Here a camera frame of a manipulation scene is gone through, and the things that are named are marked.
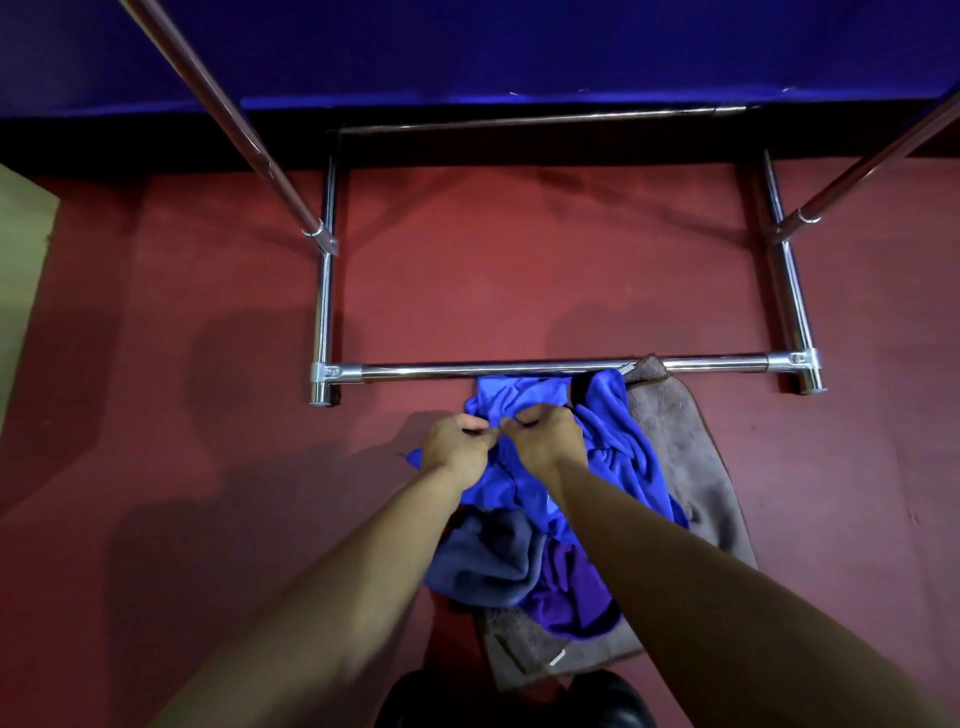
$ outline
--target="blue microfiber cloth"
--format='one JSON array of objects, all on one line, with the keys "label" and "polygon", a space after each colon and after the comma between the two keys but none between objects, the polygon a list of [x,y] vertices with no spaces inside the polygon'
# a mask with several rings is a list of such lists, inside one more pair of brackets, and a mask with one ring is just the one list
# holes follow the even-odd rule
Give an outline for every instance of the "blue microfiber cloth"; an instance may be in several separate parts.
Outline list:
[{"label": "blue microfiber cloth", "polygon": [[[569,384],[570,377],[485,376],[477,380],[477,395],[467,401],[465,409],[497,425],[500,418],[513,417],[534,404],[566,404]],[[573,413],[584,429],[590,470],[669,521],[686,527],[683,509],[675,506],[667,493],[650,442],[630,416],[623,375],[613,369],[594,375]],[[411,452],[407,460],[418,468],[420,450]],[[490,451],[483,476],[460,501],[484,509],[522,510],[548,537],[578,544],[564,514],[543,484],[523,467],[509,438],[501,438]]]},{"label": "blue microfiber cloth", "polygon": [[523,511],[470,508],[437,546],[423,581],[464,604],[507,609],[540,580],[545,542]]}]

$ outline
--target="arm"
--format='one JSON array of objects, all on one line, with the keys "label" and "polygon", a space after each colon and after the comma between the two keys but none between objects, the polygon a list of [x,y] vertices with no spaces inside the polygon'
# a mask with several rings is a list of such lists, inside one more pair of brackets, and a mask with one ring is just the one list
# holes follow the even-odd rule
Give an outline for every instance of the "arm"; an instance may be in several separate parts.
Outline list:
[{"label": "arm", "polygon": [[952,724],[852,632],[591,473],[569,410],[517,418],[537,424],[501,428],[695,725]]},{"label": "arm", "polygon": [[355,678],[390,638],[461,493],[487,467],[497,430],[464,432],[484,427],[470,415],[434,424],[420,475],[301,574],[153,725],[288,725]]}]

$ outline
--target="beige wall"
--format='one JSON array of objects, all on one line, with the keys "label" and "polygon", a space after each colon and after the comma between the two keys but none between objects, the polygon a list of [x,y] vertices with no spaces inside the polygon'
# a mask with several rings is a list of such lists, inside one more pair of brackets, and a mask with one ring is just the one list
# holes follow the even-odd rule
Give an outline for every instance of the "beige wall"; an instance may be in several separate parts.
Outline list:
[{"label": "beige wall", "polygon": [[0,166],[0,429],[58,203]]}]

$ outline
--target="metal rod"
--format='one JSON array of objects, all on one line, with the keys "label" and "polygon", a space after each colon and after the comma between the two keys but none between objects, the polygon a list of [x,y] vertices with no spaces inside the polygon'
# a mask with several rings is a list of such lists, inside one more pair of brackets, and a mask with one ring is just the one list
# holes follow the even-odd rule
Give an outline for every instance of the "metal rod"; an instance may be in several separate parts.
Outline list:
[{"label": "metal rod", "polygon": [[[326,189],[324,194],[324,218],[331,233],[337,211],[337,161],[340,155],[340,135],[332,139],[330,154],[326,160]],[[314,362],[325,365],[333,352],[333,268],[336,256],[321,252],[320,275],[317,290],[317,324],[314,332]],[[311,382],[310,404],[329,407],[339,400],[337,385],[326,381]]]},{"label": "metal rod", "polygon": [[287,205],[303,234],[312,237],[325,253],[336,255],[337,241],[324,227],[324,221],[310,211],[293,183],[270,156],[247,117],[216,82],[159,2],[120,1],[224,130],[237,151]]},{"label": "metal rod", "polygon": [[[640,359],[571,359],[564,361],[495,361],[447,364],[315,364],[314,381],[326,384],[362,384],[401,379],[456,379],[478,376],[573,376],[618,369],[630,372]],[[668,372],[799,372],[808,364],[806,352],[663,356]]]},{"label": "metal rod", "polygon": [[641,109],[635,111],[597,111],[594,113],[557,114],[553,116],[519,116],[506,119],[478,119],[424,124],[374,124],[365,127],[344,127],[341,132],[369,135],[392,132],[437,132],[452,129],[490,129],[494,127],[526,127],[542,124],[571,124],[583,121],[625,121],[663,116],[722,116],[746,111],[745,106],[709,106],[688,109]]},{"label": "metal rod", "polygon": [[937,132],[945,129],[958,116],[960,116],[960,83],[911,121],[900,136],[878,152],[861,159],[814,195],[808,203],[798,207],[782,222],[775,224],[767,239],[771,244],[781,243],[806,226],[819,223],[827,210],[846,197],[876,170],[892,161],[906,157]]},{"label": "metal rod", "polygon": [[[780,186],[777,184],[774,163],[766,149],[763,150],[761,167],[767,211],[770,222],[776,225],[783,219],[783,205],[780,202]],[[797,262],[794,260],[790,241],[782,240],[767,246],[767,260],[777,295],[784,343],[794,350],[809,352],[809,366],[797,372],[800,394],[826,392],[827,388],[820,374],[820,357],[813,345],[813,334],[810,333],[810,322],[806,317],[804,291],[800,286],[800,275],[797,273]]]}]

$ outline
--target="shoe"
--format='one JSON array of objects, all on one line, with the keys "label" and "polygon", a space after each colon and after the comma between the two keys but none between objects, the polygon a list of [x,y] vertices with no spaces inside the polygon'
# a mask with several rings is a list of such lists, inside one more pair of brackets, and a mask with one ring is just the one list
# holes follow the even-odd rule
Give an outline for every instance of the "shoe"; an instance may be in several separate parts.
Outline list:
[{"label": "shoe", "polygon": [[552,725],[569,728],[656,728],[639,693],[609,670],[573,678],[554,706]]},{"label": "shoe", "polygon": [[374,728],[450,728],[453,710],[444,684],[433,672],[408,672],[390,688]]}]

